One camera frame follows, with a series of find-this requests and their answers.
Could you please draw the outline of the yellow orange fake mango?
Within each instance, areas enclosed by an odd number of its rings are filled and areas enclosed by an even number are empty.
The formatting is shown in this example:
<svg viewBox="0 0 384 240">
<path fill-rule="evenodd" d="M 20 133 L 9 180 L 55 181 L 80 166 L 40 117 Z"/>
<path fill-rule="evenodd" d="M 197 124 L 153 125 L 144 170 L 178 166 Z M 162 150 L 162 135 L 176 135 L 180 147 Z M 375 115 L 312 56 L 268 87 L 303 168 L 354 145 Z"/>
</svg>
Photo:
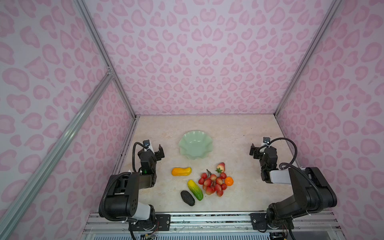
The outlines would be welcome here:
<svg viewBox="0 0 384 240">
<path fill-rule="evenodd" d="M 192 168 L 173 168 L 172 175 L 175 177 L 189 176 L 192 173 Z"/>
</svg>

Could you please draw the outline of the red fake strawberry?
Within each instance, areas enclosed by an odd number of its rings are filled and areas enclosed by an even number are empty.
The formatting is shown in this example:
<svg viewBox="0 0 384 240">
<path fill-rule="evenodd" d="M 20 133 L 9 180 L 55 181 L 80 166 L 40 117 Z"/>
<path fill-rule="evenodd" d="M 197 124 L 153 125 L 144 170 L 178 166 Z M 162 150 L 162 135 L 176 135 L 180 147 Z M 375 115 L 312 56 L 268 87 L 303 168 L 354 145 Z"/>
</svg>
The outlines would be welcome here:
<svg viewBox="0 0 384 240">
<path fill-rule="evenodd" d="M 225 163 L 220 163 L 217 165 L 217 168 L 216 168 L 216 172 L 217 173 L 224 173 L 225 172 Z"/>
</svg>

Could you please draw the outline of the small fake orange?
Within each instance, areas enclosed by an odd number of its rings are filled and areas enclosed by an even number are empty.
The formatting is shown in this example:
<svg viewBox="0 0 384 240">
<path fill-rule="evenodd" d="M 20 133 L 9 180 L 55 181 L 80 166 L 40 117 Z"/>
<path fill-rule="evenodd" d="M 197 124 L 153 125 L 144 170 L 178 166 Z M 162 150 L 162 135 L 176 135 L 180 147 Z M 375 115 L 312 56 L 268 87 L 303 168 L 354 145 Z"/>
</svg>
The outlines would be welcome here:
<svg viewBox="0 0 384 240">
<path fill-rule="evenodd" d="M 226 186 L 228 186 L 228 187 L 232 186 L 232 185 L 234 184 L 234 180 L 233 180 L 233 178 L 231 178 L 231 177 L 227 177 L 227 178 L 225 178 L 225 184 L 226 184 Z"/>
</svg>

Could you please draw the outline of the dark fake avocado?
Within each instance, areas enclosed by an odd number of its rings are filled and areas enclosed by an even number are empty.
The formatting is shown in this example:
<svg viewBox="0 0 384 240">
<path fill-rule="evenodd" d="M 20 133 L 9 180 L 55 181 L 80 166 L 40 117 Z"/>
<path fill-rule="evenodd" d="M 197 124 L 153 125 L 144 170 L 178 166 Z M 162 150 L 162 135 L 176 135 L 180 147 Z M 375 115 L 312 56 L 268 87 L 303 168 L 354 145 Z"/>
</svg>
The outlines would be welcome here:
<svg viewBox="0 0 384 240">
<path fill-rule="evenodd" d="M 196 203 L 194 197 L 188 191 L 181 191 L 181 198 L 184 203 L 191 207 Z"/>
</svg>

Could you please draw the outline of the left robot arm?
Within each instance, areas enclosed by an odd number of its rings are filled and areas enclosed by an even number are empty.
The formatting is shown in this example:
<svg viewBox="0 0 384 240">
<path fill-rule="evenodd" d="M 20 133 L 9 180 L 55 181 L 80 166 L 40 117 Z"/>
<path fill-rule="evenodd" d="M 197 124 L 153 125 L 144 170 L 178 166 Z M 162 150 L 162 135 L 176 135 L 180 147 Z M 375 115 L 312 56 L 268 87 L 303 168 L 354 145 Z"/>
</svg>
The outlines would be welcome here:
<svg viewBox="0 0 384 240">
<path fill-rule="evenodd" d="M 99 215 L 110 222 L 128 222 L 130 231 L 152 231 L 159 227 L 159 221 L 152 205 L 139 202 L 139 190 L 156 184 L 157 162 L 165 154 L 162 146 L 155 152 L 149 140 L 134 143 L 133 154 L 137 145 L 143 148 L 138 152 L 141 168 L 110 176 L 99 204 Z"/>
</svg>

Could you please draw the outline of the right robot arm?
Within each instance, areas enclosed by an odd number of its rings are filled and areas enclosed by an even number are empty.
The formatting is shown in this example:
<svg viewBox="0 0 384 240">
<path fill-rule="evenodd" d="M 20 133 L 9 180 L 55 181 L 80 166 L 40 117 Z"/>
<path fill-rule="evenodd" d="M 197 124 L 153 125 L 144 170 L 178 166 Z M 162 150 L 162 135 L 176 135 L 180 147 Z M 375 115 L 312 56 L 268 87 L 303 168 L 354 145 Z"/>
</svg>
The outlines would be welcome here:
<svg viewBox="0 0 384 240">
<path fill-rule="evenodd" d="M 261 179 L 267 184 L 291 185 L 293 195 L 268 206 L 266 213 L 251 214 L 253 229 L 265 233 L 285 227 L 291 231 L 293 220 L 316 214 L 337 205 L 337 196 L 317 167 L 299 168 L 290 163 L 278 167 L 277 149 L 265 143 L 261 147 L 251 145 L 250 156 L 259 160 Z"/>
</svg>

